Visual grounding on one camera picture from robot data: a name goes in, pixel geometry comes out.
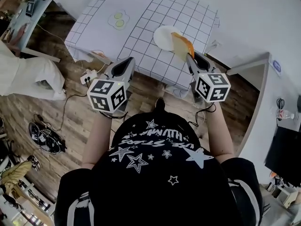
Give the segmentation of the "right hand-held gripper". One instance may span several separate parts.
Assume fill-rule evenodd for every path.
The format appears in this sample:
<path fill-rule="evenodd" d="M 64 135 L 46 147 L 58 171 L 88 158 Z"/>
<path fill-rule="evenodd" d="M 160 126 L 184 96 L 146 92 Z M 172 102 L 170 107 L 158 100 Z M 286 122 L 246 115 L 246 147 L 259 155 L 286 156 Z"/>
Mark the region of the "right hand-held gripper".
<path fill-rule="evenodd" d="M 196 103 L 215 103 L 225 101 L 231 84 L 225 73 L 214 65 L 214 62 L 201 53 L 186 55 L 186 64 L 194 81 L 190 84 Z"/>

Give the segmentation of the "black monitor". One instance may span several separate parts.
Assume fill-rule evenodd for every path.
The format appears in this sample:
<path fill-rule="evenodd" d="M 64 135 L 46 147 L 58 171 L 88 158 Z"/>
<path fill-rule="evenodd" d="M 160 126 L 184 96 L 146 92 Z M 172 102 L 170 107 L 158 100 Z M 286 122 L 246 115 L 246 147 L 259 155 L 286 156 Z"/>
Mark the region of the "black monitor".
<path fill-rule="evenodd" d="M 301 186 L 301 132 L 278 127 L 265 166 L 294 187 Z"/>

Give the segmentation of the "white power strip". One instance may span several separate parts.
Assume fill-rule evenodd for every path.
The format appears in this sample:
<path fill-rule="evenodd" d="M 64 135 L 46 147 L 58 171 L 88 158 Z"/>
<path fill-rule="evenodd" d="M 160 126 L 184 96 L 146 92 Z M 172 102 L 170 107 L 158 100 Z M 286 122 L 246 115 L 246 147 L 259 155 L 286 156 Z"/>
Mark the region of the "white power strip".
<path fill-rule="evenodd" d="M 90 85 L 92 80 L 98 77 L 97 70 L 86 69 L 83 75 L 80 78 L 80 82 L 82 85 Z"/>

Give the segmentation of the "orange-crusted bread slice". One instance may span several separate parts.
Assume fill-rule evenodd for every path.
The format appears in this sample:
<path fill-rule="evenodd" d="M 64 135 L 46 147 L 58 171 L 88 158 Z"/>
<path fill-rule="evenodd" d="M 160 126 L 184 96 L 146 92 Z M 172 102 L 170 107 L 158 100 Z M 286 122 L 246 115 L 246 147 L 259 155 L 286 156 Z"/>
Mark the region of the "orange-crusted bread slice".
<path fill-rule="evenodd" d="M 175 55 L 177 55 L 184 62 L 186 61 L 186 56 L 188 54 L 194 58 L 194 47 L 187 38 L 176 32 L 171 33 L 171 36 Z"/>

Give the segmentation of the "blue object on desk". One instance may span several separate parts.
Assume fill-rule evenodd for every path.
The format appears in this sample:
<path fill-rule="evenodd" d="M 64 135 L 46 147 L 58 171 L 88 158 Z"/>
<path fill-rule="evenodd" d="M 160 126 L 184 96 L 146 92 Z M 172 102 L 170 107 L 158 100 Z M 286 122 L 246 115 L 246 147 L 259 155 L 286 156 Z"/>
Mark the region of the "blue object on desk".
<path fill-rule="evenodd" d="M 275 69 L 275 71 L 278 73 L 278 75 L 281 75 L 282 68 L 281 68 L 280 63 L 277 60 L 273 60 L 272 65 L 273 65 L 273 68 Z"/>

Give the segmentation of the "checkered white tablecloth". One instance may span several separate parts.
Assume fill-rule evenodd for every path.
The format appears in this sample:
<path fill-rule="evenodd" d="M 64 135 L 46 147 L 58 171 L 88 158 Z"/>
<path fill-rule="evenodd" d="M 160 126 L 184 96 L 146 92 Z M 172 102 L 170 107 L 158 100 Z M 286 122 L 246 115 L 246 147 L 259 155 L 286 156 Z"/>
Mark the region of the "checkered white tablecloth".
<path fill-rule="evenodd" d="M 172 51 L 159 48 L 154 33 L 161 26 L 173 26 L 196 52 L 204 53 L 219 23 L 217 9 L 201 0 L 91 0 L 65 45 L 75 61 L 98 58 L 109 63 L 134 57 L 137 72 L 184 98 L 193 82 L 188 66 Z"/>

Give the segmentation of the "person's left forearm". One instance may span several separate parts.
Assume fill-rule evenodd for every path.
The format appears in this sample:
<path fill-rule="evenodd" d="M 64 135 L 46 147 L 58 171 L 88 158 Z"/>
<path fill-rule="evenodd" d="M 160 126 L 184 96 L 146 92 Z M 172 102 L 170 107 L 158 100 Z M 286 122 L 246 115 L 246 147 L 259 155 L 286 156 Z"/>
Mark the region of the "person's left forearm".
<path fill-rule="evenodd" d="M 84 147 L 81 167 L 92 169 L 109 150 L 112 119 L 98 113 Z"/>

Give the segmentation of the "clear plastic bottle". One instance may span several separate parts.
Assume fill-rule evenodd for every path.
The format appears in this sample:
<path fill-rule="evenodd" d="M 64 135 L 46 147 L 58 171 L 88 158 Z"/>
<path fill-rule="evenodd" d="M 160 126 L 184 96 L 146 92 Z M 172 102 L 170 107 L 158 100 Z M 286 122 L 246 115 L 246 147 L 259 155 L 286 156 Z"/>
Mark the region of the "clear plastic bottle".
<path fill-rule="evenodd" d="M 278 120 L 286 120 L 286 119 L 296 120 L 296 119 L 298 119 L 297 113 L 293 113 L 293 112 L 290 112 L 290 111 L 285 110 L 285 109 L 273 108 L 271 110 L 271 113 Z"/>

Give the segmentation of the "pile of black devices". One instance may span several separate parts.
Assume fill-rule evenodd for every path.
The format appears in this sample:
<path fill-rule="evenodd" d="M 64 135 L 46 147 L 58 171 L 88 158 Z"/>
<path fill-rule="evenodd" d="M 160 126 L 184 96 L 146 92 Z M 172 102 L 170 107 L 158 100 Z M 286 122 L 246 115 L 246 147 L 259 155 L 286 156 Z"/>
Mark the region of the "pile of black devices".
<path fill-rule="evenodd" d="M 66 151 L 65 141 L 49 126 L 31 121 L 28 130 L 34 143 L 42 150 L 51 154 L 64 153 Z"/>

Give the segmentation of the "person's right forearm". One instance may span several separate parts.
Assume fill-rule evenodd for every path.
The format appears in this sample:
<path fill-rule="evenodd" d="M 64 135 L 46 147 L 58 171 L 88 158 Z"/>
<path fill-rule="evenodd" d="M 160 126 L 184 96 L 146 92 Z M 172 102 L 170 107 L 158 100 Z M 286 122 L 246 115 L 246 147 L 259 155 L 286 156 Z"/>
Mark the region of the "person's right forearm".
<path fill-rule="evenodd" d="M 234 158 L 234 145 L 219 103 L 206 111 L 209 148 L 211 155 L 219 162 Z"/>

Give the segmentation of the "white shelf rack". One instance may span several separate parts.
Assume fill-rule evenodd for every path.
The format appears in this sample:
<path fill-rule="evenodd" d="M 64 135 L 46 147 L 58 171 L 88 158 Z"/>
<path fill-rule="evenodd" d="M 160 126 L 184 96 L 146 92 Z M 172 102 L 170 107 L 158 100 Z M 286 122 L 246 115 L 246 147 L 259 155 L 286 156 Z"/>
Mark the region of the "white shelf rack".
<path fill-rule="evenodd" d="M 54 211 L 56 203 L 49 200 L 35 184 L 22 177 L 8 194 L 22 207 L 20 213 L 31 223 L 43 226 L 55 226 Z"/>

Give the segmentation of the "person's black star-print shirt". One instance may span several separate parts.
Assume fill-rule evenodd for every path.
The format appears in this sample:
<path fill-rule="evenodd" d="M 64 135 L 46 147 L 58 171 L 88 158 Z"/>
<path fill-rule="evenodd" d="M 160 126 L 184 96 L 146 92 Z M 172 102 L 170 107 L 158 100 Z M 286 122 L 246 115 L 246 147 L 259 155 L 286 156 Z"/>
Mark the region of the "person's black star-print shirt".
<path fill-rule="evenodd" d="M 219 163 L 193 128 L 166 110 L 136 114 L 110 135 L 92 169 L 62 176 L 55 226 L 259 226 L 252 162 Z"/>

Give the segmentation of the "white round plate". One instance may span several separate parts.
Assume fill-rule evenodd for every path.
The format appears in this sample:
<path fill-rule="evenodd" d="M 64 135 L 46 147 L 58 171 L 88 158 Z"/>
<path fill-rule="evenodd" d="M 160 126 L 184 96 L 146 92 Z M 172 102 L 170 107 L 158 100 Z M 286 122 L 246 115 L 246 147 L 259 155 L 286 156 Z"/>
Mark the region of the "white round plate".
<path fill-rule="evenodd" d="M 153 39 L 155 44 L 163 50 L 173 51 L 173 41 L 171 33 L 177 33 L 179 35 L 183 35 L 183 33 L 174 26 L 163 25 L 157 28 L 153 34 Z"/>

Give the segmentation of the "light blue table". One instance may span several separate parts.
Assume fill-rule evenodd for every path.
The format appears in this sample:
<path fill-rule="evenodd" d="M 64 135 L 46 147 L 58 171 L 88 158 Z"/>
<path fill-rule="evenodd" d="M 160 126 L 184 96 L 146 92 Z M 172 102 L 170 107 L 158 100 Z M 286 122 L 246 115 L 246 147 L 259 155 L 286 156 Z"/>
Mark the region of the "light blue table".
<path fill-rule="evenodd" d="M 16 14 L 12 17 L 8 29 L 10 30 L 12 38 L 15 38 L 19 29 L 23 25 L 26 25 L 20 41 L 16 44 L 21 52 L 36 57 L 44 57 L 59 63 L 59 58 L 32 50 L 27 47 L 33 30 L 38 24 L 38 21 L 43 17 L 44 12 L 48 8 L 51 1 L 52 0 L 28 0 L 27 2 L 22 2 L 18 7 Z"/>

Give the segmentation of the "person's black shoe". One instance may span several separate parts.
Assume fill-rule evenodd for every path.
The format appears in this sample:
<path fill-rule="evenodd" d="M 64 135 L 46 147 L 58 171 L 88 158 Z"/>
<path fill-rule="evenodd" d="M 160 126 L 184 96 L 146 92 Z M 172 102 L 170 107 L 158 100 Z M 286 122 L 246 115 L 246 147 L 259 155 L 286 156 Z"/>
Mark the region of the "person's black shoe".
<path fill-rule="evenodd" d="M 165 101 L 162 97 L 158 98 L 155 103 L 155 110 L 156 111 L 164 111 L 165 110 Z"/>

